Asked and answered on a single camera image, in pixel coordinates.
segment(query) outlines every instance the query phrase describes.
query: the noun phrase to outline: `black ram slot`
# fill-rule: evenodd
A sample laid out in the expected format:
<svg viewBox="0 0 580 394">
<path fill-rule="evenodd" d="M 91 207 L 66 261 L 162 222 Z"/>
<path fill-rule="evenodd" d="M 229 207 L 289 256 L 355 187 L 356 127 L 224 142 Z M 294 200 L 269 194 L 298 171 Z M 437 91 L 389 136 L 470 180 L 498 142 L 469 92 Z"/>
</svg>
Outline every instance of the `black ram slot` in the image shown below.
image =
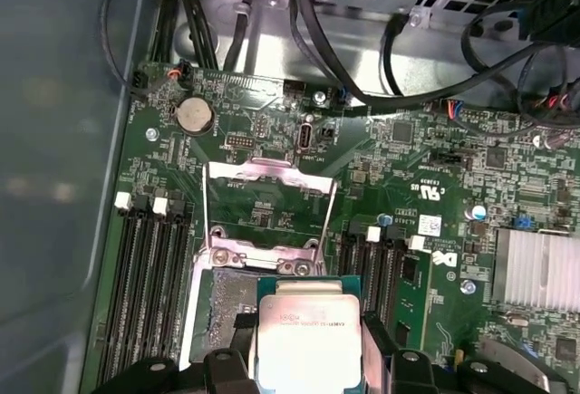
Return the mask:
<svg viewBox="0 0 580 394">
<path fill-rule="evenodd" d="M 117 344 L 118 327 L 121 323 L 121 306 L 124 295 L 127 273 L 131 259 L 133 239 L 137 231 L 137 221 L 135 217 L 126 216 L 123 219 L 121 231 L 121 241 L 119 244 L 119 253 L 117 255 L 117 264 L 115 266 L 114 283 L 112 287 L 111 306 L 107 317 L 107 326 L 105 328 L 105 342 L 99 367 L 98 385 L 112 377 L 115 346 Z"/>
<path fill-rule="evenodd" d="M 362 288 L 362 308 L 365 311 L 370 311 L 371 309 L 371 290 L 375 286 L 375 265 L 374 258 L 376 255 L 376 248 L 374 245 L 365 243 L 364 245 L 364 257 L 362 259 L 362 269 L 361 269 L 361 288 Z"/>
<path fill-rule="evenodd" d="M 143 328 L 143 337 L 141 339 L 141 356 L 156 356 L 154 347 L 157 336 L 157 320 L 161 311 L 161 296 L 163 291 L 163 274 L 165 272 L 165 263 L 169 251 L 169 239 L 171 237 L 171 225 L 160 224 L 159 235 L 155 245 L 155 254 L 153 257 L 153 269 L 149 283 L 147 297 L 146 321 Z"/>
<path fill-rule="evenodd" d="M 354 274 L 361 275 L 363 273 L 363 269 L 365 267 L 365 258 L 366 258 L 366 242 L 362 235 L 356 236 L 356 244 L 354 246 L 354 266 L 353 271 Z"/>
<path fill-rule="evenodd" d="M 143 282 L 148 268 L 149 249 L 153 236 L 153 220 L 141 219 L 141 231 L 135 240 L 134 255 L 131 260 L 129 286 L 125 295 L 124 307 L 127 308 L 125 326 L 120 338 L 119 368 L 123 371 L 132 363 L 134 332 L 140 318 L 140 297 L 143 291 Z"/>
<path fill-rule="evenodd" d="M 163 323 L 161 325 L 160 356 L 169 356 L 171 353 L 171 346 L 173 345 L 174 326 L 178 315 L 179 295 L 181 291 L 183 268 L 188 246 L 188 231 L 189 227 L 186 225 L 175 226 L 175 243 L 173 246 L 171 259 L 168 264 L 168 302 L 166 311 L 163 314 Z"/>
<path fill-rule="evenodd" d="M 387 325 L 387 301 L 389 299 L 390 290 L 389 284 L 391 282 L 391 277 L 393 275 L 393 258 L 394 253 L 390 250 L 383 249 L 383 257 L 381 260 L 381 271 L 379 274 L 379 295 L 377 298 L 377 313 L 381 318 L 381 321 Z"/>
<path fill-rule="evenodd" d="M 338 258 L 338 274 L 352 274 L 353 252 L 356 247 L 356 236 L 343 233 L 341 253 Z"/>
<path fill-rule="evenodd" d="M 143 244 L 140 246 L 140 261 L 138 264 L 137 280 L 134 284 L 134 294 L 130 296 L 133 299 L 133 308 L 129 318 L 129 332 L 125 344 L 126 355 L 123 370 L 128 368 L 139 357 L 140 340 L 137 338 L 139 327 L 145 321 L 145 310 L 147 303 L 144 301 L 147 291 L 147 279 L 150 270 L 151 249 L 157 243 L 154 239 L 159 237 L 159 223 L 152 219 L 145 221 L 146 228 L 143 236 Z"/>
<path fill-rule="evenodd" d="M 395 299 L 397 297 L 397 281 L 398 281 L 398 272 L 401 271 L 402 259 L 404 257 L 404 253 L 398 250 L 389 251 L 389 276 L 387 281 L 386 295 L 384 300 L 380 302 L 382 306 L 381 315 L 382 320 L 387 327 L 390 329 L 392 326 L 392 316 L 393 310 L 395 306 Z"/>
</svg>

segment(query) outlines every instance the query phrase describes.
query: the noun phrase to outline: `blue capacitor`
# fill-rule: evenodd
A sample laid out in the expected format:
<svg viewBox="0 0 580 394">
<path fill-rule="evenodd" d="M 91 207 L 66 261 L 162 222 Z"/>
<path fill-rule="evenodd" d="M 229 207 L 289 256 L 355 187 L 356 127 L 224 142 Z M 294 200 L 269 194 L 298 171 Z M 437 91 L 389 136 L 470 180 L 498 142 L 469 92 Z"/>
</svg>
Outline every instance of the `blue capacitor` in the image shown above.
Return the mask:
<svg viewBox="0 0 580 394">
<path fill-rule="evenodd" d="M 379 226 L 392 225 L 392 216 L 386 215 L 384 213 L 380 213 L 377 216 L 377 224 L 379 224 Z"/>
</svg>

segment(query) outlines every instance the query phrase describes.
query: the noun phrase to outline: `heatsink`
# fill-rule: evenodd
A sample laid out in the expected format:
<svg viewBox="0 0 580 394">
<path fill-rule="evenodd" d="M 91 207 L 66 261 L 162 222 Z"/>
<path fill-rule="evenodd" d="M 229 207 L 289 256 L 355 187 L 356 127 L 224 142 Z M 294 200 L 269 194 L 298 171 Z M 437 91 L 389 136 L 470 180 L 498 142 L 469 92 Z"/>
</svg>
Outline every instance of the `heatsink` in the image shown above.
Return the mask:
<svg viewBox="0 0 580 394">
<path fill-rule="evenodd" d="M 580 239 L 511 229 L 498 231 L 493 299 L 580 311 Z"/>
</svg>

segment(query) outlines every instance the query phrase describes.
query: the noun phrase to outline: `electrolytic capacitor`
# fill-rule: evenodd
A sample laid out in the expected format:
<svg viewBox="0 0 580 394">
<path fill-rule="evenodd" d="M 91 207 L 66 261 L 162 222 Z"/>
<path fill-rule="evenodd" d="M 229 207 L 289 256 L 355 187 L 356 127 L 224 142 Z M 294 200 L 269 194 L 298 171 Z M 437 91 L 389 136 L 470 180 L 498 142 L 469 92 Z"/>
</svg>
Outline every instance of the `electrolytic capacitor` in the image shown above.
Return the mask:
<svg viewBox="0 0 580 394">
<path fill-rule="evenodd" d="M 380 213 L 377 216 L 377 224 L 379 224 L 379 226 L 392 225 L 392 216 L 386 215 L 384 213 Z"/>
<path fill-rule="evenodd" d="M 465 217 L 468 220 L 485 220 L 488 211 L 484 206 L 475 205 L 465 209 Z"/>
</svg>

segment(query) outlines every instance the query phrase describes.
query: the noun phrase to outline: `black chip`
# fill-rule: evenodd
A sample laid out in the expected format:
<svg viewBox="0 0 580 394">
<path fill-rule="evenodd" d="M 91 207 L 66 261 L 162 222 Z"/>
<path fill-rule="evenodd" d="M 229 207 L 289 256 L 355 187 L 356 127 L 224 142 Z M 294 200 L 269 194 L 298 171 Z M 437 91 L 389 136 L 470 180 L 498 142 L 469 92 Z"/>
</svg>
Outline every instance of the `black chip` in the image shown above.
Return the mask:
<svg viewBox="0 0 580 394">
<path fill-rule="evenodd" d="M 363 197 L 364 190 L 362 187 L 351 187 L 348 191 L 349 196 L 361 198 Z"/>
<path fill-rule="evenodd" d="M 395 142 L 411 143 L 413 126 L 408 122 L 396 121 L 392 124 L 392 140 Z"/>
<path fill-rule="evenodd" d="M 183 199 L 183 192 L 179 190 L 170 190 L 168 193 L 169 199 Z"/>
<path fill-rule="evenodd" d="M 137 195 L 135 197 L 135 202 L 133 203 L 133 207 L 137 211 L 146 212 L 149 211 L 149 197 L 145 195 Z"/>
<path fill-rule="evenodd" d="M 488 226 L 485 222 L 471 222 L 471 226 L 469 227 L 469 231 L 473 235 L 484 236 L 488 231 Z"/>
<path fill-rule="evenodd" d="M 576 340 L 571 338 L 556 338 L 556 359 L 576 360 Z"/>
<path fill-rule="evenodd" d="M 185 201 L 182 199 L 175 199 L 169 203 L 169 211 L 176 216 L 185 215 Z"/>
<path fill-rule="evenodd" d="M 397 325 L 395 326 L 395 342 L 399 344 L 400 347 L 407 347 L 410 331 L 411 329 L 407 326 L 401 322 L 397 322 Z"/>
<path fill-rule="evenodd" d="M 473 254 L 473 242 L 463 242 L 463 253 Z"/>
<path fill-rule="evenodd" d="M 486 168 L 503 169 L 506 166 L 506 150 L 503 148 L 488 148 Z"/>
<path fill-rule="evenodd" d="M 558 202 L 567 203 L 570 202 L 572 195 L 567 189 L 558 190 L 556 192 L 556 200 Z"/>
<path fill-rule="evenodd" d="M 410 283 L 417 281 L 417 260 L 405 256 L 402 259 L 401 277 Z"/>
</svg>

